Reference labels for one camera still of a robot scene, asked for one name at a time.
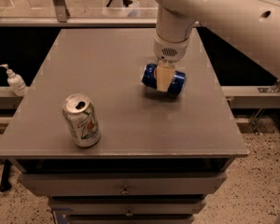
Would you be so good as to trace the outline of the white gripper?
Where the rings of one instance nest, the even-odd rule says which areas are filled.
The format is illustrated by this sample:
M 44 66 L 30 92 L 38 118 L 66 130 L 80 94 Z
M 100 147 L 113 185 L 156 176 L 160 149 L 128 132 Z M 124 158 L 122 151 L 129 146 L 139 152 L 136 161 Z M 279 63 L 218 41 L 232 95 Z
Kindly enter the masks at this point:
M 188 45 L 188 38 L 180 42 L 168 42 L 155 34 L 154 53 L 159 59 L 155 69 L 158 91 L 168 91 L 175 75 L 173 63 L 180 61 L 185 56 Z

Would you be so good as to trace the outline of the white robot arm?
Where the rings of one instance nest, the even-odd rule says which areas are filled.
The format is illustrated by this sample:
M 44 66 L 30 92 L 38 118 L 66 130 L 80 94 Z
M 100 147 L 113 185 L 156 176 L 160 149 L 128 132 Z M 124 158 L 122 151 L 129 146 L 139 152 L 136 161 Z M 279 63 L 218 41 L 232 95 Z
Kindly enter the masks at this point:
M 186 53 L 199 22 L 280 80 L 280 1 L 155 0 L 159 4 L 154 52 L 168 63 Z

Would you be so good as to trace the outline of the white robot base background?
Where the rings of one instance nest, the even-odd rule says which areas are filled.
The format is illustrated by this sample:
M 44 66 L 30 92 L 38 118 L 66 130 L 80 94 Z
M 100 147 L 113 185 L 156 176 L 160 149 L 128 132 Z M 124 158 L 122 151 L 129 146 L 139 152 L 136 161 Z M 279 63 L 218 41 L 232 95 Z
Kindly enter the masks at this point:
M 108 0 L 102 9 L 102 15 L 106 17 L 139 17 L 139 2 L 136 0 Z

